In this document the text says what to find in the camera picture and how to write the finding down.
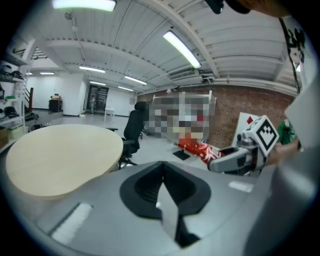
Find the round table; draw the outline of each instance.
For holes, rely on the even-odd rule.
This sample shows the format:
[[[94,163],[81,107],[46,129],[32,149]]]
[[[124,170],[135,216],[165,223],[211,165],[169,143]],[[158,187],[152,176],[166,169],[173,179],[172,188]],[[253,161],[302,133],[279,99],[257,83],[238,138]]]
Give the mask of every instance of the round table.
[[[9,150],[6,170],[21,191],[56,199],[109,172],[123,151],[115,132],[84,124],[32,131]]]

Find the brick wall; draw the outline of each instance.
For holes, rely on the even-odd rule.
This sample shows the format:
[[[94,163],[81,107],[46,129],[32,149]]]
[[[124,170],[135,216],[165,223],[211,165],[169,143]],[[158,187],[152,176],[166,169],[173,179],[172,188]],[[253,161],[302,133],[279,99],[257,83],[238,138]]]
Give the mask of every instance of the brick wall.
[[[240,112],[256,116],[267,115],[277,128],[286,118],[284,111],[293,99],[278,92],[243,86],[201,86],[182,88],[180,91],[208,94],[209,90],[212,90],[217,101],[214,127],[211,128],[208,143],[218,148],[231,145]],[[166,94],[166,91],[160,91],[140,95],[137,101],[152,101],[154,95]]]

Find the red bag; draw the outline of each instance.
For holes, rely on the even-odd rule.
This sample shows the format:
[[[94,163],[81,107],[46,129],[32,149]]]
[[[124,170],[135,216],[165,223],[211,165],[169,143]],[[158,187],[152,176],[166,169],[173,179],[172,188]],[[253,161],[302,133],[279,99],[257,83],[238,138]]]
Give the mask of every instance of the red bag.
[[[221,153],[217,147],[198,142],[196,138],[191,137],[180,138],[178,147],[200,157],[206,164],[211,160],[225,156],[225,154]]]

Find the white cube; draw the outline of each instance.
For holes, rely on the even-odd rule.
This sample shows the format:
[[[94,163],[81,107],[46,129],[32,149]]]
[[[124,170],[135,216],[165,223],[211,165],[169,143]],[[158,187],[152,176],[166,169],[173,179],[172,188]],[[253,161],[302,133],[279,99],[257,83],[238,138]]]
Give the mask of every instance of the white cube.
[[[279,134],[270,119],[263,115],[242,132],[242,138],[253,139],[266,157],[276,145]]]

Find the white label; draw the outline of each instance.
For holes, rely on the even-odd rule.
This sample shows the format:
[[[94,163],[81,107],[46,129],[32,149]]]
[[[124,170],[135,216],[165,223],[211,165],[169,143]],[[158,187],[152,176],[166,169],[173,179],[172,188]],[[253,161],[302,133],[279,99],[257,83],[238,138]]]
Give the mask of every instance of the white label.
[[[231,181],[228,186],[232,189],[240,190],[247,193],[250,193],[254,188],[253,184],[240,182],[240,181]]]

